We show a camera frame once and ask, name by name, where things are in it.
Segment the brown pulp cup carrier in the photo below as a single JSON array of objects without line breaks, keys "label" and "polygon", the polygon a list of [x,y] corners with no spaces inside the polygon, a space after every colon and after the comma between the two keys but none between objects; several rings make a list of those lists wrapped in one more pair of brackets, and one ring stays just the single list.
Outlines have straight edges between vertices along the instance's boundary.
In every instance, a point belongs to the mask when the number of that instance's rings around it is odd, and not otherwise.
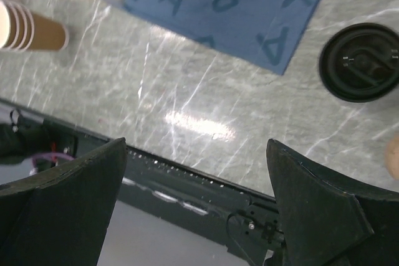
[{"label": "brown pulp cup carrier", "polygon": [[387,144],[385,150],[385,166],[390,175],[398,180],[399,178],[399,137],[395,135]]}]

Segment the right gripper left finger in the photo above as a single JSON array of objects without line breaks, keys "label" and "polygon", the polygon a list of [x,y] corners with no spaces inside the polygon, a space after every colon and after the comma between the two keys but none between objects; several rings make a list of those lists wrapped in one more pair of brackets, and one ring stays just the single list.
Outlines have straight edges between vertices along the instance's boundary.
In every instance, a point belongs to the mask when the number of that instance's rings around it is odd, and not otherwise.
[{"label": "right gripper left finger", "polygon": [[97,265],[126,165],[119,138],[1,185],[1,265]]}]

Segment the black plastic cup lid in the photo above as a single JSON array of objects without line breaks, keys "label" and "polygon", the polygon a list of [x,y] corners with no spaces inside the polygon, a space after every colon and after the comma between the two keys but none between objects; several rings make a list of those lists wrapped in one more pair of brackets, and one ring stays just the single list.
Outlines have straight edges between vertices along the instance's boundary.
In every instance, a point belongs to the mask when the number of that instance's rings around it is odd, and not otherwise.
[{"label": "black plastic cup lid", "polygon": [[371,22],[342,29],[324,45],[319,75],[324,87],[346,102],[382,98],[398,86],[398,33]]}]

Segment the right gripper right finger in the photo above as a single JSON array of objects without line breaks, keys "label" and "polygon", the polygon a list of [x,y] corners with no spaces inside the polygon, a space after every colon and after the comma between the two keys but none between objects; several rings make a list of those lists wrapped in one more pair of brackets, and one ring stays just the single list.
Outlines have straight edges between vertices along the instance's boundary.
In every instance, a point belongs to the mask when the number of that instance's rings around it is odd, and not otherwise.
[{"label": "right gripper right finger", "polygon": [[398,265],[398,193],[270,139],[267,168],[291,265]]}]

